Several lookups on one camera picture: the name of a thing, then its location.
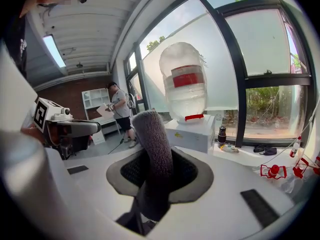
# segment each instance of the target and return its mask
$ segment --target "fluorescent light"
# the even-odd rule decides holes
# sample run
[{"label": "fluorescent light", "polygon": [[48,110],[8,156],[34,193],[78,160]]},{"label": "fluorescent light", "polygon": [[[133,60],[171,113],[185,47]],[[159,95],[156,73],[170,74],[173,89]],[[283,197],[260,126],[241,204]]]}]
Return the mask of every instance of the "fluorescent light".
[{"label": "fluorescent light", "polygon": [[51,53],[52,57],[54,58],[55,62],[58,64],[60,68],[63,68],[66,66],[64,60],[61,58],[61,55],[58,51],[58,48],[56,46],[54,37],[52,34],[46,35],[43,37],[43,41],[48,48],[49,52]]}]

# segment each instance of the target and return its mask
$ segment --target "white countertop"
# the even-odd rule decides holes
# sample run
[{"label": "white countertop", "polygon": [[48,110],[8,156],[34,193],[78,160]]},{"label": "white countertop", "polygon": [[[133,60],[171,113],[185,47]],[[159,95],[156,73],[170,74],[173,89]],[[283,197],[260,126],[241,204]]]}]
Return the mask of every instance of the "white countertop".
[{"label": "white countertop", "polygon": [[[148,239],[238,240],[257,233],[262,227],[240,195],[240,192],[250,189],[256,189],[279,215],[283,215],[294,206],[287,195],[250,169],[217,157],[225,155],[224,152],[219,153],[222,151],[210,155],[178,148],[209,164],[214,181],[210,189],[196,202],[171,205],[168,213],[148,234]],[[106,171],[112,163],[130,156],[137,150],[139,147],[110,155],[64,162],[67,167],[85,165],[89,168],[72,175],[72,178],[92,204],[112,220],[130,210],[133,198],[118,194],[108,183]]]}]

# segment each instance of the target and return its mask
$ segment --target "red cap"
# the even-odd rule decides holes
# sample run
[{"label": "red cap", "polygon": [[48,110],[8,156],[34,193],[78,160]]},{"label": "red cap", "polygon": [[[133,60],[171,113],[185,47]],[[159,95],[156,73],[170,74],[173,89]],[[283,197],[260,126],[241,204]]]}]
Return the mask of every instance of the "red cap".
[{"label": "red cap", "polygon": [[272,174],[277,174],[279,172],[279,166],[276,164],[272,165],[270,171]]}]

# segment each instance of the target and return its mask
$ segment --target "sneaker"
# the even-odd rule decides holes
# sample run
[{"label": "sneaker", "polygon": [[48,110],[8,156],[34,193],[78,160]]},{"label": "sneaker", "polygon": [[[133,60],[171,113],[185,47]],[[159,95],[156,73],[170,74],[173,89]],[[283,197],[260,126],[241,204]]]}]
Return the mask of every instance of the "sneaker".
[{"label": "sneaker", "polygon": [[138,144],[137,140],[131,140],[131,144],[129,146],[129,149],[132,149],[133,147],[135,147]]},{"label": "sneaker", "polygon": [[128,143],[128,142],[130,142],[131,141],[131,138],[129,137],[129,138],[126,138],[124,141],[123,141],[123,143]]},{"label": "sneaker", "polygon": [[228,152],[228,153],[239,153],[239,149],[236,147],[230,145],[230,144],[224,144],[222,147],[220,147],[222,151]]}]

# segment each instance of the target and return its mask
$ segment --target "floor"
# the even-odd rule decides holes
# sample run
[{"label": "floor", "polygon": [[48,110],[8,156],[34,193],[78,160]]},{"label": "floor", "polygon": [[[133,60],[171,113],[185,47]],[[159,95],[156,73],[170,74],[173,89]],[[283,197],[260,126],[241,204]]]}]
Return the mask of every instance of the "floor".
[{"label": "floor", "polygon": [[[117,131],[109,133],[105,135],[105,142],[100,143],[98,145],[94,145],[93,143],[87,150],[82,150],[78,153],[76,153],[76,156],[71,156],[69,160],[74,159],[82,159],[82,158],[93,158],[93,157],[99,157],[107,155],[110,151],[112,151],[117,145],[120,144],[120,141],[124,135],[124,132],[120,131],[121,135]],[[111,152],[117,153],[121,151],[125,151],[129,149],[130,142],[128,143],[122,143],[120,146],[118,146],[115,150]]]}]

